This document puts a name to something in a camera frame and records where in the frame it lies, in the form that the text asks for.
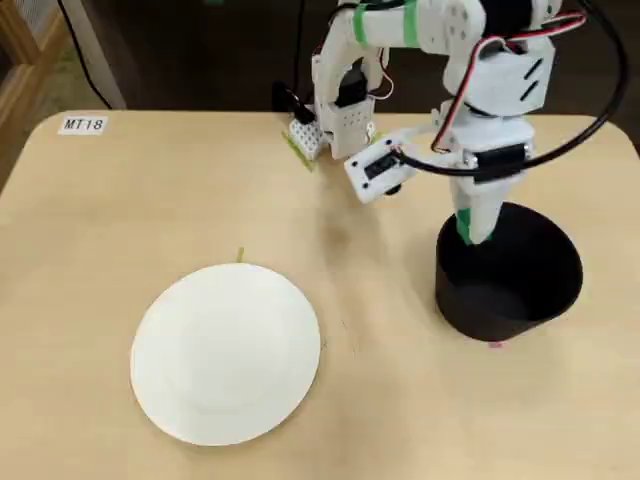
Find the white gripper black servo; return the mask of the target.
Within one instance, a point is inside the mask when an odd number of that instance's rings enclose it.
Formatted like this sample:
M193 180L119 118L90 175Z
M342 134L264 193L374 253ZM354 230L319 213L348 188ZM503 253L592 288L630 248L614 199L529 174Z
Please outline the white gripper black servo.
M503 203L525 162L534 153L533 126L522 117L486 117L461 109L448 130L448 145L475 158L471 193L451 181L456 230L466 245L478 245L493 233Z

